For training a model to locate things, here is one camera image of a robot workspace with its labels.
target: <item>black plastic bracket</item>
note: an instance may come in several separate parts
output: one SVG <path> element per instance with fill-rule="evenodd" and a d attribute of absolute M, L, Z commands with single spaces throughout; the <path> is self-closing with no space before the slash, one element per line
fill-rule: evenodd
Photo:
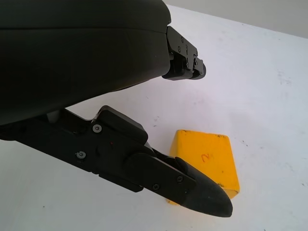
<path fill-rule="evenodd" d="M 180 80 L 201 79 L 205 76 L 206 68 L 198 58 L 197 48 L 170 26 L 167 28 L 167 41 L 170 70 L 163 78 Z"/>

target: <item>white surface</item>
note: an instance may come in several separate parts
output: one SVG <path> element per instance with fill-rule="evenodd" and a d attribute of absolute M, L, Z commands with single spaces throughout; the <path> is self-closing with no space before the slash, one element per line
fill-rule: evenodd
<path fill-rule="evenodd" d="M 307 0 L 163 0 L 166 4 L 308 38 Z"/>
<path fill-rule="evenodd" d="M 177 129 L 228 135 L 241 192 L 216 218 L 131 193 L 16 142 L 0 142 L 1 231 L 303 231 L 308 220 L 308 40 L 170 7 L 207 66 L 199 81 L 156 78 L 71 107 L 107 104 L 168 153 Z"/>

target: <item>yellow wooden block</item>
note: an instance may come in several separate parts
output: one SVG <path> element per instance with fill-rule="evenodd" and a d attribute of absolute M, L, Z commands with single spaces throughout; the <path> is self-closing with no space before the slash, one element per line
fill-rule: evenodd
<path fill-rule="evenodd" d="M 239 193 L 240 185 L 227 136 L 178 130 L 171 145 L 170 156 L 180 157 L 207 175 L 224 189 L 229 198 Z"/>

